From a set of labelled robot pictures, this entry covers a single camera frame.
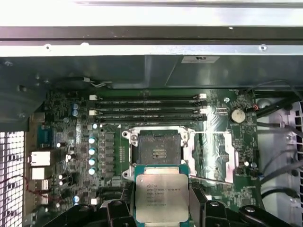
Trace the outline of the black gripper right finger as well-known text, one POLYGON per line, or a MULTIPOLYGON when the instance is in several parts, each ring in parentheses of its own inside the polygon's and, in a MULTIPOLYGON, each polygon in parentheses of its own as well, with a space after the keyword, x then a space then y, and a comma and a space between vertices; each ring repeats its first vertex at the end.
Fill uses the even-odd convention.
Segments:
POLYGON ((209 200, 198 182, 189 184, 189 213, 197 227, 296 227, 267 212, 262 205, 245 205, 237 212, 209 200))

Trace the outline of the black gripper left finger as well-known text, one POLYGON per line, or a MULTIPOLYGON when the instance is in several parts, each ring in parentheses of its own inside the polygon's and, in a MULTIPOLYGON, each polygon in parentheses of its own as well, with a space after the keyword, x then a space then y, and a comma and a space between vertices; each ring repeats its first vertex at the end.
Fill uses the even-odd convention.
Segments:
POLYGON ((121 198, 105 207, 76 205, 45 224, 46 227, 134 227, 131 214, 135 183, 126 183, 121 198))

